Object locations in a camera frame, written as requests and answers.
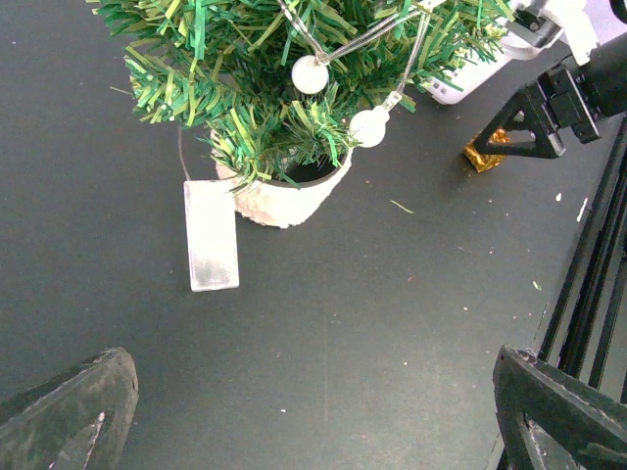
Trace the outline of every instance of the green tinsel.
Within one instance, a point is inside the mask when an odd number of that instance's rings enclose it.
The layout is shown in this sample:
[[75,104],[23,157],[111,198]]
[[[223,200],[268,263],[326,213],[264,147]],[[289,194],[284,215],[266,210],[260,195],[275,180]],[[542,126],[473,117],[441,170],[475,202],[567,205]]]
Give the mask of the green tinsel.
[[[213,129],[214,158],[242,177],[287,179],[293,164],[319,163],[356,145],[347,120],[396,88],[419,18],[399,24],[329,66],[330,85],[306,96],[291,85],[292,65],[311,54],[275,0],[86,0],[101,6],[112,35],[133,38],[126,66],[142,121],[176,120]],[[446,0],[432,13],[410,82],[447,81],[473,51],[483,61],[511,18],[506,0]],[[385,18],[406,14],[411,0],[292,0],[289,8],[331,52]],[[405,96],[404,106],[413,109]]]

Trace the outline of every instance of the fuzzy white plant pot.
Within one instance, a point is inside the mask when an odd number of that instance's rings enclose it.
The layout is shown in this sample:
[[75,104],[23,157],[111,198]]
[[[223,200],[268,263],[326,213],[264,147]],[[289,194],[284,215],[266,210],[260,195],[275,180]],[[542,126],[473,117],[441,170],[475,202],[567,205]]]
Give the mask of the fuzzy white plant pot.
[[[316,181],[300,183],[300,189],[282,181],[255,181],[235,194],[235,208],[261,225],[280,228],[299,225],[320,207],[348,172],[352,154],[353,149],[342,166]],[[234,188],[239,185],[235,172],[223,164],[216,164],[216,171],[219,179],[230,179]]]

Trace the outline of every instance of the dark gray table surface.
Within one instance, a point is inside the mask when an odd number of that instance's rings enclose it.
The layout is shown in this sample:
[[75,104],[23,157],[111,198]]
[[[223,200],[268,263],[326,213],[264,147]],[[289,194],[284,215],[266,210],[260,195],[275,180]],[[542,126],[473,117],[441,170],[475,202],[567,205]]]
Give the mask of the dark gray table surface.
[[238,217],[239,289],[192,294],[175,130],[109,88],[119,43],[81,0],[4,2],[0,25],[0,400],[123,346],[122,469],[484,468],[496,353],[531,346],[617,121],[557,161],[458,153],[562,45],[395,111],[304,225]]

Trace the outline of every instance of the gold wrapped candy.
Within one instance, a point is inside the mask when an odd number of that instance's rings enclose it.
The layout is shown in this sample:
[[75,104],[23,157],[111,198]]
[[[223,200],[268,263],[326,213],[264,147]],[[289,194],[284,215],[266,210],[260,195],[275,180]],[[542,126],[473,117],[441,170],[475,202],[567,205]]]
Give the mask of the gold wrapped candy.
[[[495,144],[508,144],[511,142],[507,134],[502,129],[497,131],[490,137],[490,142]],[[474,148],[474,139],[463,148],[463,154],[470,160],[477,172],[481,173],[498,166],[504,159],[505,155],[483,155]]]

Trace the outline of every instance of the black plastic object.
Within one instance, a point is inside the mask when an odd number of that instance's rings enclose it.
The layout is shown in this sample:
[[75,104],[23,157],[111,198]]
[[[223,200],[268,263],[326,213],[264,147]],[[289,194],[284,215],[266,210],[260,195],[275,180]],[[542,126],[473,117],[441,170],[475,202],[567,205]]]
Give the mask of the black plastic object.
[[[627,33],[593,50],[590,62],[578,67],[572,56],[522,86],[476,137],[485,155],[518,155],[555,159],[565,148],[559,137],[570,127],[583,144],[601,136],[595,125],[627,111]],[[527,140],[491,142],[499,129],[525,131]]]
[[0,469],[118,467],[137,405],[131,356],[107,350],[0,404]]
[[508,346],[499,353],[494,384],[499,428],[515,470],[574,469],[575,463],[627,469],[627,408],[621,404]]
[[627,108],[627,33],[593,49],[580,68],[581,87],[589,106],[606,118]]

